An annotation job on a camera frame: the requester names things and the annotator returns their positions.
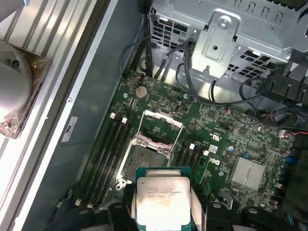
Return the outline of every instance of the screw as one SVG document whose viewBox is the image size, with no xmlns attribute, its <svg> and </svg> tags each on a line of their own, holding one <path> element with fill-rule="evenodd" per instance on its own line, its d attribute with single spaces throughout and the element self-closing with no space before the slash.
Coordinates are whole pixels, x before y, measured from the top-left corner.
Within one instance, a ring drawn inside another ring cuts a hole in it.
<svg viewBox="0 0 308 231">
<path fill-rule="evenodd" d="M 214 204 L 213 204 L 213 207 L 214 207 L 214 208 L 221 208 L 221 205 L 218 204 L 218 203 L 214 203 Z"/>
<path fill-rule="evenodd" d="M 250 212 L 252 214 L 257 214 L 258 213 L 258 211 L 256 209 L 254 209 L 254 208 L 248 209 L 248 212 Z"/>
</svg>

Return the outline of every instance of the metal bracket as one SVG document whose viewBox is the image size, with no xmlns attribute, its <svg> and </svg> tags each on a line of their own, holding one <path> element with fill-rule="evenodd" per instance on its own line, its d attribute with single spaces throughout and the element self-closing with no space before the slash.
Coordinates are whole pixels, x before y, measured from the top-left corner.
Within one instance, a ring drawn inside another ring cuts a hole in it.
<svg viewBox="0 0 308 231">
<path fill-rule="evenodd" d="M 228 70 L 236 42 L 233 41 L 239 20 L 215 12 L 207 31 L 201 31 L 192 55 L 192 68 L 220 78 Z"/>
<path fill-rule="evenodd" d="M 166 114 L 164 114 L 164 113 L 155 113 L 155 112 L 151 112 L 151 111 L 149 111 L 149 110 L 145 110 L 145 111 L 143 112 L 143 114 L 142 114 L 141 121 L 140 121 L 140 124 L 139 124 L 139 127 L 138 127 L 137 139 L 140 138 L 140 136 L 141 136 L 141 134 L 140 134 L 140 128 L 141 128 L 141 124 L 142 124 L 142 121 L 143 121 L 144 116 L 151 116 L 151 117 L 154 117 L 154 118 L 156 118 L 156 119 L 163 119 L 163 120 L 165 120 L 166 122 L 168 122 L 168 123 L 170 123 L 170 124 L 172 124 L 172 125 L 174 125 L 174 126 L 176 126 L 176 127 L 178 127 L 178 128 L 180 129 L 180 131 L 179 131 L 179 133 L 178 133 L 178 135 L 177 135 L 177 137 L 176 137 L 176 139 L 175 139 L 173 145 L 172 145 L 171 148 L 170 148 L 170 152 L 172 152 L 172 151 L 173 151 L 173 148 L 174 148 L 175 144 L 177 143 L 178 138 L 179 138 L 179 136 L 180 136 L 180 134 L 181 134 L 181 132 L 182 132 L 182 130 L 183 130 L 183 127 L 184 127 L 183 123 L 174 120 L 172 117 L 170 117 L 169 115 L 166 115 Z"/>
</svg>

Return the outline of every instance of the cable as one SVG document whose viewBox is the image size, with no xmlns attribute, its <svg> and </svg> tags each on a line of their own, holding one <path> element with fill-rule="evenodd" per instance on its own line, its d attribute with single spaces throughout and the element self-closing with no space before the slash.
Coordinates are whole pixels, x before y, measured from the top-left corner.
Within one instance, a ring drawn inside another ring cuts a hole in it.
<svg viewBox="0 0 308 231">
<path fill-rule="evenodd" d="M 194 86 L 193 86 L 193 82 L 190 76 L 190 54 L 189 52 L 187 52 L 187 49 L 185 49 L 184 52 L 184 70 L 185 70 L 185 76 L 186 76 L 186 81 L 187 84 L 189 86 L 190 91 L 192 92 L 192 94 L 194 95 L 194 97 L 201 103 L 203 103 L 206 106 L 232 106 L 232 105 L 238 105 L 238 104 L 242 104 L 248 101 L 251 101 L 253 99 L 259 98 L 260 95 L 256 95 L 254 97 L 245 99 L 245 100 L 241 100 L 241 101 L 235 101 L 235 102 L 229 102 L 229 103 L 216 103 L 216 102 L 211 102 L 211 101 L 206 101 L 203 100 L 199 97 L 198 93 L 196 92 Z"/>
<path fill-rule="evenodd" d="M 263 78 L 257 78 L 257 77 L 256 77 L 256 78 L 250 78 L 250 79 L 246 80 L 245 82 L 243 82 L 243 83 L 241 84 L 240 90 L 239 90 L 239 92 L 240 92 L 240 97 L 242 98 L 242 100 L 245 100 L 245 99 L 246 99 L 246 97 L 244 96 L 243 88 L 244 88 L 244 85 L 245 85 L 247 82 L 249 82 L 249 81 L 265 81 L 265 79 L 263 79 Z M 251 102 L 247 102 L 247 104 L 249 104 L 249 105 L 252 107 L 253 110 L 256 109 L 255 106 L 254 106 Z"/>
<path fill-rule="evenodd" d="M 150 35 L 150 21 L 147 20 L 146 23 L 146 34 Z M 151 47 L 151 38 L 148 38 L 145 41 L 145 73 L 148 77 L 153 77 L 153 57 L 152 57 L 152 47 Z"/>
<path fill-rule="evenodd" d="M 235 117 L 235 115 L 233 115 L 232 113 L 234 112 L 234 109 L 230 108 L 228 109 L 228 114 L 236 121 L 239 122 L 241 124 L 246 124 L 246 125 L 255 125 L 255 124 L 259 124 L 259 122 L 253 122 L 253 123 L 245 123 L 243 121 L 241 121 L 239 118 Z"/>
<path fill-rule="evenodd" d="M 123 69 L 122 69 L 122 66 L 123 66 L 123 59 L 124 59 L 125 53 L 128 51 L 129 48 L 135 46 L 136 44 L 141 43 L 142 41 L 145 41 L 146 39 L 148 39 L 148 38 L 150 38 L 150 37 L 151 37 L 151 35 L 147 35 L 147 36 L 145 36 L 145 37 L 143 37 L 143 38 L 137 40 L 136 42 L 134 42 L 134 43 L 132 43 L 132 44 L 130 44 L 130 45 L 128 45 L 127 47 L 124 48 L 124 50 L 123 50 L 123 52 L 122 52 L 122 54 L 121 54 L 120 63 L 119 63 L 119 72 L 120 72 L 120 75 L 121 75 L 121 79 L 122 79 L 123 81 L 125 81 L 125 82 L 127 81 L 127 79 L 125 79 L 124 76 L 123 76 Z"/>
<path fill-rule="evenodd" d="M 255 119 L 263 124 L 263 125 L 266 125 L 268 127 L 272 127 L 272 128 L 281 128 L 281 129 L 285 129 L 285 130 L 301 130 L 301 131 L 308 131 L 308 129 L 305 129 L 305 128 L 297 128 L 297 127 L 288 127 L 288 126 L 277 126 L 277 125 L 273 125 L 273 124 L 268 124 L 268 123 L 265 123 L 265 121 L 262 121 L 259 117 L 258 117 L 258 109 L 262 103 L 262 101 L 264 100 L 264 98 L 261 98 L 260 101 L 257 103 L 256 105 L 256 109 L 255 109 L 255 112 L 254 112 L 254 117 Z"/>
<path fill-rule="evenodd" d="M 184 49 L 184 48 L 187 46 L 187 44 L 188 44 L 189 41 L 190 41 L 190 39 L 189 39 L 189 40 L 186 40 L 186 41 L 183 42 L 181 45 L 179 45 L 179 46 L 177 46 L 176 48 L 173 48 L 172 50 L 170 50 L 170 51 L 164 56 L 164 59 L 163 59 L 162 63 L 160 64 L 159 69 L 158 69 L 158 71 L 156 72 L 156 74 L 155 74 L 155 76 L 154 76 L 155 79 L 158 79 L 158 77 L 160 76 L 160 74 L 163 72 L 163 70 L 164 70 L 164 68 L 165 68 L 165 66 L 166 66 L 166 64 L 167 64 L 167 61 L 168 61 L 170 55 L 172 55 L 174 52 L 177 52 L 177 51 L 180 51 L 180 50 Z"/>
<path fill-rule="evenodd" d="M 179 81 L 179 73 L 180 73 L 180 69 L 181 69 L 182 66 L 184 66 L 184 63 L 181 63 L 180 65 L 178 65 L 178 68 L 177 68 L 177 70 L 176 70 L 176 72 L 175 72 L 175 81 L 177 82 L 179 88 L 180 88 L 183 92 L 185 92 L 186 94 L 188 94 L 188 96 L 190 96 L 191 93 L 190 93 L 190 92 L 180 83 L 180 81 Z"/>
<path fill-rule="evenodd" d="M 303 112 L 304 108 L 302 108 L 301 106 L 298 106 L 296 104 L 291 104 L 289 101 L 284 101 L 283 103 L 291 112 L 297 114 L 298 116 L 304 119 L 308 119 L 308 113 Z"/>
<path fill-rule="evenodd" d="M 216 85 L 216 80 L 213 80 L 211 86 L 210 86 L 210 96 L 211 96 L 211 99 L 213 102 L 216 102 L 215 99 L 214 99 L 214 87 Z"/>
</svg>

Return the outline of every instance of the capacitor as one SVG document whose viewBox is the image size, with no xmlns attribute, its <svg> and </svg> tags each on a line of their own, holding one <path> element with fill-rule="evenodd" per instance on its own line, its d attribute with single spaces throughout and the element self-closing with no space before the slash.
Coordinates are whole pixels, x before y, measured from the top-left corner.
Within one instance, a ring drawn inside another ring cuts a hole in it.
<svg viewBox="0 0 308 231">
<path fill-rule="evenodd" d="M 234 147 L 233 146 L 229 146 L 227 149 L 228 149 L 229 152 L 233 152 L 234 151 Z"/>
<path fill-rule="evenodd" d="M 270 207 L 270 208 L 273 208 L 273 209 L 277 209 L 277 208 L 278 208 L 278 206 L 275 205 L 275 204 L 272 203 L 272 202 L 269 202 L 269 207 Z"/>
<path fill-rule="evenodd" d="M 275 198 L 273 198 L 273 197 L 271 197 L 269 199 L 269 201 L 272 202 L 274 205 L 278 205 L 279 204 L 279 202 Z"/>
</svg>

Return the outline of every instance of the white sticker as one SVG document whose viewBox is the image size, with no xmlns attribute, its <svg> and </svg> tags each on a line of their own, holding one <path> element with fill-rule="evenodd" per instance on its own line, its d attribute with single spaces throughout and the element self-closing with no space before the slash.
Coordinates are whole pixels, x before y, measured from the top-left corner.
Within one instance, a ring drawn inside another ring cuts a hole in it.
<svg viewBox="0 0 308 231">
<path fill-rule="evenodd" d="M 63 135 L 63 138 L 62 138 L 62 143 L 64 142 L 68 142 L 69 139 L 71 138 L 71 135 L 72 135 L 72 132 L 74 130 L 74 127 L 75 127 L 75 124 L 77 122 L 77 119 L 78 117 L 75 117 L 75 116 L 72 116 L 68 125 L 67 125 L 67 128 L 65 129 L 65 133 Z"/>
<path fill-rule="evenodd" d="M 208 150 L 209 150 L 211 153 L 216 154 L 216 152 L 217 152 L 217 150 L 218 150 L 218 147 L 211 144 Z"/>
</svg>

